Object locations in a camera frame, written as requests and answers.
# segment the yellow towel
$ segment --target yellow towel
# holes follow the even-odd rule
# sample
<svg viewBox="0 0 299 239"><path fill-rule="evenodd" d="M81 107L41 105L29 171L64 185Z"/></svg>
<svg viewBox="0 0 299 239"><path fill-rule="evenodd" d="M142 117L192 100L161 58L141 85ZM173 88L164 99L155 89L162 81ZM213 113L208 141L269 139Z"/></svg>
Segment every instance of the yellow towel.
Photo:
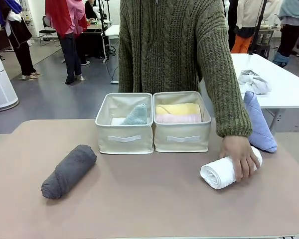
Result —
<svg viewBox="0 0 299 239"><path fill-rule="evenodd" d="M164 115L171 114L174 116L186 116L201 114L199 104L195 103L185 103L177 105L157 105L156 114Z"/></svg>

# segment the blue scarf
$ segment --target blue scarf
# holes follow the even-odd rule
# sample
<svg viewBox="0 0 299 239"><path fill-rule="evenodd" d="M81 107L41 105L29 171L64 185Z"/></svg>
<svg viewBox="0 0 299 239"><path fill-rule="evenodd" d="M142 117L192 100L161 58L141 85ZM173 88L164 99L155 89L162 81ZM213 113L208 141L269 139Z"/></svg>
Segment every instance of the blue scarf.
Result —
<svg viewBox="0 0 299 239"><path fill-rule="evenodd" d="M279 19L283 16L299 18L299 0L284 0L279 12Z"/></svg>
<svg viewBox="0 0 299 239"><path fill-rule="evenodd" d="M15 0L2 0L2 1L5 1L7 6L10 7L14 13L20 14L20 12L22 12L21 5L18 4ZM1 27L5 26L5 19L3 18L1 8L0 8L0 25L1 25Z"/></svg>

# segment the sweater cuff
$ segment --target sweater cuff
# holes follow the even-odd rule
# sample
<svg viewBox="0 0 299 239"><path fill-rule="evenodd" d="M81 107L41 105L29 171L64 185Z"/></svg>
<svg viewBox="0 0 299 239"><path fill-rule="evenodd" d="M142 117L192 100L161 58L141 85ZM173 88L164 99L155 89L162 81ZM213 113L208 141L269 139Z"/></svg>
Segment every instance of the sweater cuff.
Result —
<svg viewBox="0 0 299 239"><path fill-rule="evenodd" d="M222 124L217 124L216 133L220 137L236 135L249 137L253 132L253 128L249 120L235 119Z"/></svg>

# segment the gray rolled towel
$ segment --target gray rolled towel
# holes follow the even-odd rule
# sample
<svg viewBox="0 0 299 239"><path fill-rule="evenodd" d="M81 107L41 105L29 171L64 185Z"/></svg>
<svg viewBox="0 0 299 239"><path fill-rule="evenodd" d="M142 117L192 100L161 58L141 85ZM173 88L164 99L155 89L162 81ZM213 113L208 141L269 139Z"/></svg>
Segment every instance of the gray rolled towel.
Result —
<svg viewBox="0 0 299 239"><path fill-rule="evenodd" d="M59 199L67 194L94 166L96 155L87 145L78 145L56 167L41 186L45 198Z"/></svg>

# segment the light blue sweater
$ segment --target light blue sweater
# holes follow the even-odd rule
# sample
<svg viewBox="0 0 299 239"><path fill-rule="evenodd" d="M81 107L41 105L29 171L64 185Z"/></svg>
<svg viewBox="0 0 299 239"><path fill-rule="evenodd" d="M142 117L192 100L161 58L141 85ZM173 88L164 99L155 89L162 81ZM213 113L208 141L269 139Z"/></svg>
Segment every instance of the light blue sweater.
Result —
<svg viewBox="0 0 299 239"><path fill-rule="evenodd" d="M279 12L279 19L281 20L284 16L299 18L299 0L283 1Z"/></svg>

